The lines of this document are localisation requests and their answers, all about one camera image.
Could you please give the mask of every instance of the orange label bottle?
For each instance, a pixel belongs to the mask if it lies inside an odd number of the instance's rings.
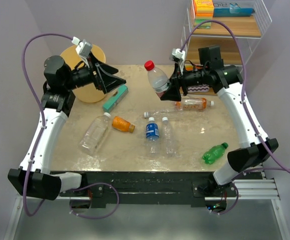
[[[184,110],[204,110],[207,106],[214,106],[214,101],[208,101],[204,97],[183,98],[181,101],[176,101],[175,106]]]
[[[130,133],[134,132],[135,129],[135,125],[131,124],[130,122],[124,120],[119,116],[114,117],[111,126],[122,132],[130,132]]]

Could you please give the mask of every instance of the gray floor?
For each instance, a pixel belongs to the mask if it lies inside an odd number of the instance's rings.
[[[113,207],[91,209],[89,214],[100,216]],[[120,205],[114,215],[102,220],[69,212],[68,200],[47,201],[34,217],[22,212],[15,240],[282,239],[270,200],[240,200],[223,216],[183,205]]]

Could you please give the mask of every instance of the red bottle cap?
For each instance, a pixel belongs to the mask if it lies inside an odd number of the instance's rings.
[[[149,61],[145,62],[145,64],[144,64],[144,68],[145,68],[147,71],[150,71],[150,70],[152,70],[153,68],[155,68],[155,64],[153,63],[153,61],[149,60]]]

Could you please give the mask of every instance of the bottle label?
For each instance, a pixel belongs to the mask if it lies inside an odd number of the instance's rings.
[[[183,109],[203,109],[203,106],[201,104],[195,104],[195,105],[184,104]]]
[[[159,127],[156,123],[149,123],[146,126],[146,138],[149,138],[151,136],[157,136],[158,138],[160,137]]]
[[[169,89],[170,81],[168,80],[163,86],[153,88],[157,94],[165,92],[167,89]]]

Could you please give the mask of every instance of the white bottle cap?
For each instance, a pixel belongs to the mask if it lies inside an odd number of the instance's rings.
[[[104,112],[104,115],[109,117],[109,118],[111,117],[111,115],[108,112]]]

